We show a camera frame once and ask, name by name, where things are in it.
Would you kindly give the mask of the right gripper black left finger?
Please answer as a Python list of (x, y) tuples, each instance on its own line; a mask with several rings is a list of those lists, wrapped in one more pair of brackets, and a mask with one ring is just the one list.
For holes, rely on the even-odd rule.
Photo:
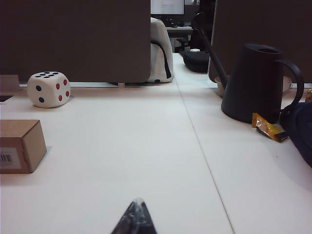
[(138, 231), (138, 198), (134, 199), (117, 225), (114, 227), (112, 234), (136, 234)]

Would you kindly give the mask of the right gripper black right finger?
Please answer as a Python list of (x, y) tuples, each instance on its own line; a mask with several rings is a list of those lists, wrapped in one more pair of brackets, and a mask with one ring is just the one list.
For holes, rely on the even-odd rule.
[(153, 220), (147, 208), (145, 201), (142, 198), (138, 198), (139, 218), (137, 221), (138, 234), (157, 234)]

